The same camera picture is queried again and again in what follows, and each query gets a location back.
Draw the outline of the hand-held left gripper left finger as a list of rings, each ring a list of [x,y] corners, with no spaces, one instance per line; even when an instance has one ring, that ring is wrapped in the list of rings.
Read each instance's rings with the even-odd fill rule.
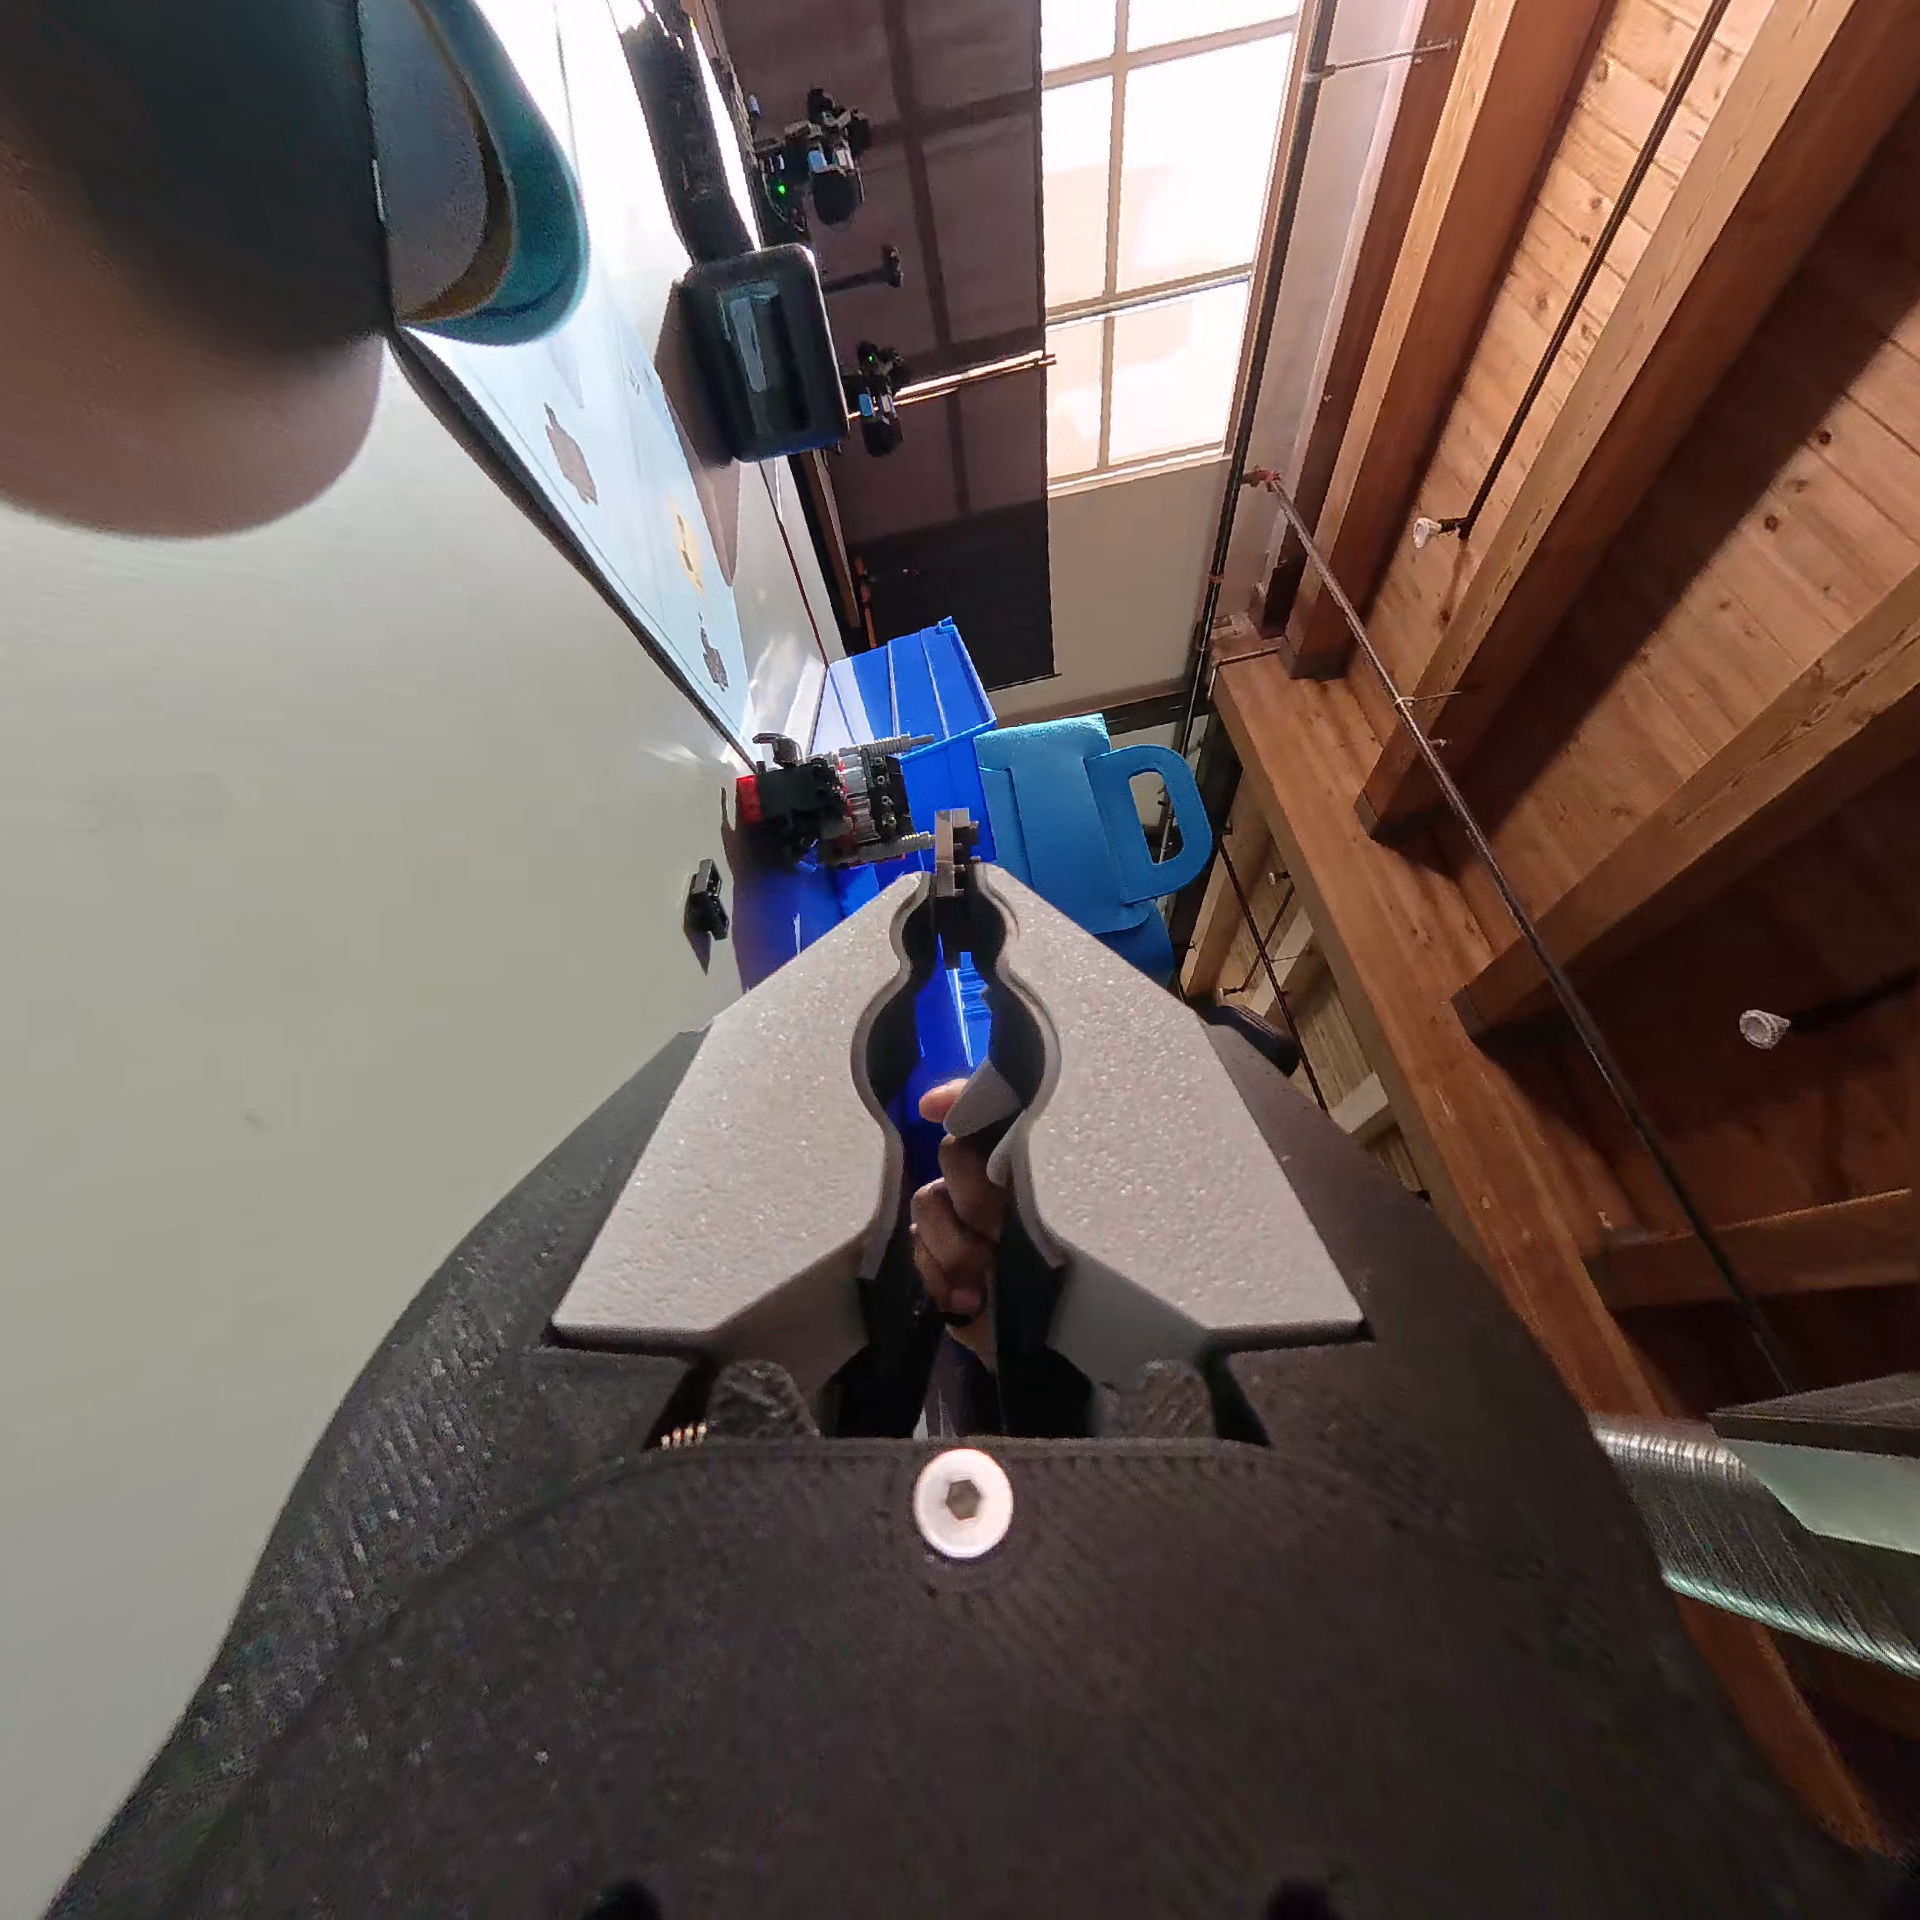
[[[935,974],[931,877],[892,880],[722,1009],[552,1332],[577,1351],[779,1363],[817,1395],[921,1319],[899,1097]]]

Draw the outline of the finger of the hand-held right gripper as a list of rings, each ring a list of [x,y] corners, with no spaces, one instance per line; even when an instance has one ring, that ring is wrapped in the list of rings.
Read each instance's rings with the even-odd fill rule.
[[[960,1172],[963,1184],[1014,1184],[1014,1150],[1007,1140],[1024,1114],[1024,1097],[992,1058],[953,1086],[956,1100],[942,1119],[942,1175]]]

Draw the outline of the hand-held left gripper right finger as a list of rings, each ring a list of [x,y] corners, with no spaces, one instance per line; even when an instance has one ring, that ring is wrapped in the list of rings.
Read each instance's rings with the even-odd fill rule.
[[[1024,1097],[997,1272],[1002,1432],[1090,1432],[1145,1366],[1366,1336],[1214,1030],[1002,869],[978,869],[989,1058]]]

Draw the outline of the toy brick truck model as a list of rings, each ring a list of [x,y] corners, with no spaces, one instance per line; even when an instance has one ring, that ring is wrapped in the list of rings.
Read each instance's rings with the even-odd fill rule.
[[[897,877],[938,847],[921,828],[904,764],[935,748],[935,737],[885,737],[877,744],[805,753],[798,739],[758,732],[770,758],[732,786],[732,824],[748,847],[784,872],[814,861],[830,877]]]

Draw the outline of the blue felt bag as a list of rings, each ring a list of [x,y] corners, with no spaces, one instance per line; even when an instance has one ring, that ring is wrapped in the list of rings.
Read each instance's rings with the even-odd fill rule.
[[[1214,828],[1183,756],[1112,745],[1103,716],[981,732],[973,744],[997,865],[1107,945],[1145,931],[1159,900],[1205,877]],[[1156,855],[1139,779],[1171,802],[1179,852]]]

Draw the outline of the dark grey cube device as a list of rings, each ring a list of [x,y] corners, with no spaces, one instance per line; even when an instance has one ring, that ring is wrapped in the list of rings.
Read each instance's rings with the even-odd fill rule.
[[[821,271],[805,243],[691,269],[681,311],[736,462],[795,459],[849,439]]]

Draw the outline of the light blue instruction booklet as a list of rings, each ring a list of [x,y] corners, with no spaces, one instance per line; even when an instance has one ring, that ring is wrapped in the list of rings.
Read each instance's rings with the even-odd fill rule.
[[[736,748],[752,669],[656,350],[691,256],[607,3],[356,3],[394,319]]]

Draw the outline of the dark window shade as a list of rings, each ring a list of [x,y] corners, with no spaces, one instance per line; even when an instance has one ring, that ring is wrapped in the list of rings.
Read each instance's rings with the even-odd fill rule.
[[[827,298],[838,352],[894,348],[912,379],[1044,350],[1044,7],[717,3],[722,52],[766,131],[825,89],[873,125],[864,206],[813,224],[825,276],[899,256],[899,286]],[[861,636],[951,618],[985,689],[1053,678],[1046,374],[960,384],[899,414],[877,459],[821,459],[866,588]]]

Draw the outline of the bright window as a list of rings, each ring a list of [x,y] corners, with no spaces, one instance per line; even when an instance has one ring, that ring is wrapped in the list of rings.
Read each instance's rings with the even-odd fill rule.
[[[1219,453],[1295,3],[1044,3],[1049,491]]]

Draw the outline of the black rectangular box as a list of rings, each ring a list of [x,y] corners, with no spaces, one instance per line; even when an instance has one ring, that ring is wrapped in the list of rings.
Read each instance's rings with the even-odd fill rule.
[[[739,146],[722,131],[720,87],[686,3],[614,3],[623,59],[648,118],[666,215],[696,263],[758,248],[743,202]]]

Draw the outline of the silver ventilation duct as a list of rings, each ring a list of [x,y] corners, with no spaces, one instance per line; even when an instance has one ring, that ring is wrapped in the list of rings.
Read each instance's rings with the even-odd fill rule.
[[[1916,1554],[1801,1519],[1703,1421],[1591,1415],[1677,1597],[1916,1681]]]

